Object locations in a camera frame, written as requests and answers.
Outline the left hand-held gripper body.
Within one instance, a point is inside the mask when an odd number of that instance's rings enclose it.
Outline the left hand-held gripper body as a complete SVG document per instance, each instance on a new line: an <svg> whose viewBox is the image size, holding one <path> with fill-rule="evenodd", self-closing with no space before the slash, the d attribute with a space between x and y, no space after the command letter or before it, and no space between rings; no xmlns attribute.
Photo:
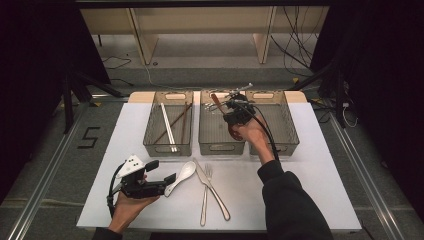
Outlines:
<svg viewBox="0 0 424 240"><path fill-rule="evenodd" d="M111 195L121 191L134 199L163 195L167 184L164 180L148 182L144 179L145 163L131 155L115 171L111 180Z"/></svg>

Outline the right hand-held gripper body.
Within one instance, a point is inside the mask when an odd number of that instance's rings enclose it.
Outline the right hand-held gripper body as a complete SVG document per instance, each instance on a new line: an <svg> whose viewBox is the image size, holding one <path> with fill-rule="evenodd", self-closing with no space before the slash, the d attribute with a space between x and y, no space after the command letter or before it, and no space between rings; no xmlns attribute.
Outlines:
<svg viewBox="0 0 424 240"><path fill-rule="evenodd" d="M226 115L222 114L224 121L231 125L245 125L256 114L252 102L249 101L245 95L246 91L252 86L252 83L248 83L246 86L228 91L208 91L206 96L209 99L209 102L205 104L205 107L211 112L219 110L211 98L211 94L215 93L221 102L223 109L226 111Z"/></svg>

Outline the white ceramic spoon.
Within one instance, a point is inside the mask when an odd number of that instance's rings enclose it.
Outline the white ceramic spoon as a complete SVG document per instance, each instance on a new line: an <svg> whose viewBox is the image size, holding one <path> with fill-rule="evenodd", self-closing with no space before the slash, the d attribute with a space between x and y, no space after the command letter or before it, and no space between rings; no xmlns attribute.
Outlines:
<svg viewBox="0 0 424 240"><path fill-rule="evenodd" d="M177 176L174 183L168 185L165 189L164 196L169 197L174 190L174 188L182 181L186 180L187 178L191 177L194 172L196 171L196 164L193 161L186 162L183 167L181 168L181 171L179 175Z"/></svg>

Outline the smoky clear plastic bin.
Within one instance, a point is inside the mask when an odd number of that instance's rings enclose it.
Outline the smoky clear plastic bin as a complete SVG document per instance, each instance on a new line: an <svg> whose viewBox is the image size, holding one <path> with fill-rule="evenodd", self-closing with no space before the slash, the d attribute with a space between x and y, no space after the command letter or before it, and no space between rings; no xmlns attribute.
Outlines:
<svg viewBox="0 0 424 240"><path fill-rule="evenodd" d="M156 92L150 110L143 145L151 157L177 157L192 154L193 91ZM170 123L192 104L185 117L171 128ZM157 142L158 137L167 133Z"/></svg>
<svg viewBox="0 0 424 240"><path fill-rule="evenodd" d="M220 102L223 102L228 92L207 89L200 93L198 130L200 153L202 155L241 155L245 142L237 141L230 135L223 113L213 101L213 94Z"/></svg>
<svg viewBox="0 0 424 240"><path fill-rule="evenodd" d="M291 156L300 141L285 93L282 90L247 91L246 97L256 107L257 114L263 115L278 155Z"/></svg>

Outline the brown wooden spoon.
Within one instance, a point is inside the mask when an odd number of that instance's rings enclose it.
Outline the brown wooden spoon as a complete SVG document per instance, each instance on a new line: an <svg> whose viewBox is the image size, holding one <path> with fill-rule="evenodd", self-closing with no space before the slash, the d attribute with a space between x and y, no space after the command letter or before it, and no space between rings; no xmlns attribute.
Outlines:
<svg viewBox="0 0 424 240"><path fill-rule="evenodd" d="M211 94L211 98L212 98L214 104L216 105L216 107L220 110L220 112L223 115L226 115L226 111L223 109L222 104L219 101L219 99L218 99L218 97L216 96L215 93ZM234 140L236 140L236 141L242 141L243 140L242 136L232 128L232 125L230 123L228 123L228 132Z"/></svg>

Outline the brown wooden chopstick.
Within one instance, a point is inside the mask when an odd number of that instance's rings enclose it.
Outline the brown wooden chopstick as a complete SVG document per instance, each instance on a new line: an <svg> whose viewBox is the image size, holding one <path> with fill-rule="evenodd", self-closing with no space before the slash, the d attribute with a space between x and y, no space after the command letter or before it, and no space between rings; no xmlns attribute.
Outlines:
<svg viewBox="0 0 424 240"><path fill-rule="evenodd" d="M181 117L185 117L187 111L192 107L192 104L186 104L184 106L184 110L170 123L170 127L172 128L174 126L174 124L181 118ZM158 139L154 142L157 143L165 134L167 133L167 130L165 130L159 137Z"/></svg>

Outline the person's left hand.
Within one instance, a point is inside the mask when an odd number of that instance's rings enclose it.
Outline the person's left hand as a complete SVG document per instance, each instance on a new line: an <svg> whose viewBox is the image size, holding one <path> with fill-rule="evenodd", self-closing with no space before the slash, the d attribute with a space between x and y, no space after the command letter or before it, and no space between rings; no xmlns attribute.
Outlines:
<svg viewBox="0 0 424 240"><path fill-rule="evenodd" d="M137 218L142 210L158 199L159 196L133 199L128 198L123 193L120 193L118 195L115 211L108 229L115 233L122 234Z"/></svg>

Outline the person's right hand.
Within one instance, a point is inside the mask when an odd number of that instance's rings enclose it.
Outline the person's right hand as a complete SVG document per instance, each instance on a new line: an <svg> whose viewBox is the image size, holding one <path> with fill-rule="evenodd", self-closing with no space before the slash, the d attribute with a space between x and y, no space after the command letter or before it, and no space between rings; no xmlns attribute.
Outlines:
<svg viewBox="0 0 424 240"><path fill-rule="evenodd" d="M257 150L262 165L274 160L274 155L268 145L268 136L263 129L264 125L264 119L261 116L256 116L245 125L232 126L234 131L238 132L244 140Z"/></svg>

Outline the light wooden desk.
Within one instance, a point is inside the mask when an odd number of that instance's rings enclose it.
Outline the light wooden desk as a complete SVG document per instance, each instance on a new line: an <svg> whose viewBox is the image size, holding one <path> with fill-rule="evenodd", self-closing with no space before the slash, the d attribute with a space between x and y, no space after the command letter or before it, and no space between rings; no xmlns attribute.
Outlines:
<svg viewBox="0 0 424 240"><path fill-rule="evenodd" d="M160 34L251 34L258 61L267 60L273 33L314 34L326 6L111 8L81 11L93 35L131 35L141 59L151 62Z"/></svg>

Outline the black metal stand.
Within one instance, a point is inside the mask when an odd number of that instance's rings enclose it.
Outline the black metal stand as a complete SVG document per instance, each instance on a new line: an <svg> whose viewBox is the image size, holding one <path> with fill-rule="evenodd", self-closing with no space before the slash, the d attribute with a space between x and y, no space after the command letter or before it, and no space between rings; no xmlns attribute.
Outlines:
<svg viewBox="0 0 424 240"><path fill-rule="evenodd" d="M87 86L93 85L96 88L109 93L117 98L124 98L125 95L105 83L102 83L81 71L70 71L62 80L62 96L65 110L65 129L67 134L74 124L74 113L72 108L72 96L74 94L82 103L90 102L93 95L89 92Z"/></svg>
<svg viewBox="0 0 424 240"><path fill-rule="evenodd" d="M301 81L300 83L297 83L293 87L289 88L289 91L299 91L317 80L321 80L321 85L318 90L320 97L335 97L336 119L339 125L342 128L345 128L346 124L343 118L344 75L341 71L340 64L335 60L332 60L325 67L314 73L312 76L307 77L304 81Z"/></svg>

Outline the white table sheet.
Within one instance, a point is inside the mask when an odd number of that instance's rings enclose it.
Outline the white table sheet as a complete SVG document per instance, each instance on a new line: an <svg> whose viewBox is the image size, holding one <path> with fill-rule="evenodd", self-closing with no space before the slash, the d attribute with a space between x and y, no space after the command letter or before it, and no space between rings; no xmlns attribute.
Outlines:
<svg viewBox="0 0 424 240"><path fill-rule="evenodd" d="M111 136L97 176L77 222L80 228L105 227L111 217L106 204L110 181L116 168L130 155L142 161L151 158L143 146L151 105L126 103ZM354 232L361 229L351 201L308 103L289 105L300 144L292 156L281 159L285 170L293 172L303 189L317 204L330 229ZM197 175L180 183L168 197L148 206L131 227L150 232L263 232L265 209L262 182L257 176L258 158L245 150L234 156L202 156L192 145L192 157L213 169L212 184L230 212L226 221L212 195L208 196L207 220L200 224L204 185Z"/></svg>

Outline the black overhead beam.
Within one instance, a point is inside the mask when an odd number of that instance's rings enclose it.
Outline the black overhead beam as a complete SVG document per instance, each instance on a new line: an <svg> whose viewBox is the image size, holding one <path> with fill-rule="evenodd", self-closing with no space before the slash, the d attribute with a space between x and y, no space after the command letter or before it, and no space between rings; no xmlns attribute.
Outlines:
<svg viewBox="0 0 424 240"><path fill-rule="evenodd" d="M80 8L331 6L339 0L75 0Z"/></svg>

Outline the black curtain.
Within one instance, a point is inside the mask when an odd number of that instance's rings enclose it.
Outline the black curtain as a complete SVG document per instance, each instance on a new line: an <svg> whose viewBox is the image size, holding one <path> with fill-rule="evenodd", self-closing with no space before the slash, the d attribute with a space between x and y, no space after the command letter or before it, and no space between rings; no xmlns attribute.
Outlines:
<svg viewBox="0 0 424 240"><path fill-rule="evenodd" d="M311 68L340 71L382 160L424 222L424 0L329 0Z"/></svg>
<svg viewBox="0 0 424 240"><path fill-rule="evenodd" d="M0 0L0 202L29 161L72 71L110 82L75 0Z"/></svg>

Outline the metal floor rail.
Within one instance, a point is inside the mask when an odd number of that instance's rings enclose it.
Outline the metal floor rail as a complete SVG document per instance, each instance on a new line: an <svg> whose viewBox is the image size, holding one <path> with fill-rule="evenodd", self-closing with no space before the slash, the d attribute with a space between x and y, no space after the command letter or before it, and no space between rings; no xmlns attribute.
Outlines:
<svg viewBox="0 0 424 240"><path fill-rule="evenodd" d="M31 197L26 201L22 212L14 223L10 233L8 234L7 240L24 239L39 207L41 206L42 200L44 199L61 163L63 162L63 159L80 125L81 118L84 116L88 108L88 103L80 103L79 106L75 109L75 120L73 125L70 127L69 131L62 136L58 147L56 148L53 156L49 161L49 164L43 172L43 175L34 188Z"/></svg>
<svg viewBox="0 0 424 240"><path fill-rule="evenodd" d="M341 128L333 114L330 114L331 125L341 142L349 161L370 201L389 240L405 240L394 214L390 210L375 181L366 169L355 145L347 131Z"/></svg>

